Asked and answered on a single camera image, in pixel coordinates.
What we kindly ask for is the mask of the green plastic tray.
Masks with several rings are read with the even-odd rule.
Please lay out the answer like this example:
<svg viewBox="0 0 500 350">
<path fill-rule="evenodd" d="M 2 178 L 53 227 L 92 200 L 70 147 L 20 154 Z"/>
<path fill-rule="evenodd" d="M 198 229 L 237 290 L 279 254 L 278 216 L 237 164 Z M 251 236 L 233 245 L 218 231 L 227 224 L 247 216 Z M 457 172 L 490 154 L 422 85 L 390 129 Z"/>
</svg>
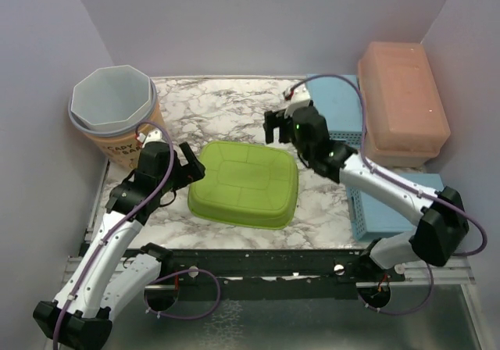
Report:
<svg viewBox="0 0 500 350">
<path fill-rule="evenodd" d="M 211 141 L 199 156 L 205 177 L 189 187 L 197 217 L 240 227 L 280 230 L 298 201 L 298 167 L 285 150 L 235 141 Z"/>
</svg>

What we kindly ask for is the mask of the small blue perforated basket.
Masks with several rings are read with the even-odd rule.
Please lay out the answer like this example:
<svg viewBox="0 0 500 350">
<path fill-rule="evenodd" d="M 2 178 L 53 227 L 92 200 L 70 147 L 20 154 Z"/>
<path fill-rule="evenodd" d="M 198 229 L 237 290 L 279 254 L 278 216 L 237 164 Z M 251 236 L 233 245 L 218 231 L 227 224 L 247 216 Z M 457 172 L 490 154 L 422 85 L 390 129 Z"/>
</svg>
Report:
<svg viewBox="0 0 500 350">
<path fill-rule="evenodd" d="M 356 91 L 343 80 L 326 77 L 308 81 L 305 87 L 327 121 L 330 137 L 359 148 L 362 114 Z"/>
</svg>

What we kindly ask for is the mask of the pink translucent lidded box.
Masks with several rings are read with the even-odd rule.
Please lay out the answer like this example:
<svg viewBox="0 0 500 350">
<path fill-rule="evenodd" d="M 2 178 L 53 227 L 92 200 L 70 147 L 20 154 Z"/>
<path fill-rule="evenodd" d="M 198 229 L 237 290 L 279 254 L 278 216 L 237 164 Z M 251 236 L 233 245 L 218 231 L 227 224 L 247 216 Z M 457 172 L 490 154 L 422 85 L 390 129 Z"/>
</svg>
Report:
<svg viewBox="0 0 500 350">
<path fill-rule="evenodd" d="M 415 168 L 439 155 L 451 131 L 421 44 L 370 43 L 358 62 L 358 78 L 369 159 Z"/>
</svg>

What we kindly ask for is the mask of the large blue perforated basket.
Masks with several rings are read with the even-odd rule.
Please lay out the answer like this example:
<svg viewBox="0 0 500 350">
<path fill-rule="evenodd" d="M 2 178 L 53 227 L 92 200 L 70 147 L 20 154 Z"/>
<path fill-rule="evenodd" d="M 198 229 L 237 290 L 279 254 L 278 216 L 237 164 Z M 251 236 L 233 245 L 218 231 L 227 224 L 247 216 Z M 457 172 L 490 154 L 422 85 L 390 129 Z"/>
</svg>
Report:
<svg viewBox="0 0 500 350">
<path fill-rule="evenodd" d="M 346 186 L 352 233 L 356 241 L 390 238 L 414 231 L 443 183 L 437 174 L 392 174 L 386 180 L 366 171 L 348 174 Z"/>
</svg>

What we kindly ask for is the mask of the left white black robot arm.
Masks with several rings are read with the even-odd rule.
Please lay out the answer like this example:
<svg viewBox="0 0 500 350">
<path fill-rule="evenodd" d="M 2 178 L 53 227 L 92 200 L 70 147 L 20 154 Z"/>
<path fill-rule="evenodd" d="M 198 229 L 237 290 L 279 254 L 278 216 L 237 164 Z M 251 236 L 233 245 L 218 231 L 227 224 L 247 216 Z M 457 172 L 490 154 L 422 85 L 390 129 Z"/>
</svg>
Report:
<svg viewBox="0 0 500 350">
<path fill-rule="evenodd" d="M 128 303 L 146 285 L 170 279 L 173 265 L 168 252 L 149 245 L 129 269 L 113 274 L 129 244 L 141 232 L 167 192 L 176 192 L 205 176 L 188 143 L 180 144 L 187 160 L 180 164 L 177 153 L 165 141 L 145 141 L 135 169 L 110 193 L 98 233 L 61 291 L 48 302 L 41 301 L 33 318 L 54 345 L 72 349 L 100 349 Z"/>
</svg>

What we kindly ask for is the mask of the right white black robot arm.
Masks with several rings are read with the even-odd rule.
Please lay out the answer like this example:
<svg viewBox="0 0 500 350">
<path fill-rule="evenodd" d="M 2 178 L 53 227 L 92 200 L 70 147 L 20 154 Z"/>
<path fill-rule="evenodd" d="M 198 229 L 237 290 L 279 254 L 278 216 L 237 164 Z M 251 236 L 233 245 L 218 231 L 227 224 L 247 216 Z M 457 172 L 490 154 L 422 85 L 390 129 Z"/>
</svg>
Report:
<svg viewBox="0 0 500 350">
<path fill-rule="evenodd" d="M 370 244 L 359 260 L 365 279 L 377 280 L 397 264 L 418 260 L 442 267 L 467 235 L 469 225 L 457 190 L 425 187 L 365 159 L 360 151 L 330 138 L 327 122 L 314 106 L 267 111 L 263 129 L 266 143 L 277 139 L 293 144 L 316 174 L 364 191 L 415 227 Z"/>
</svg>

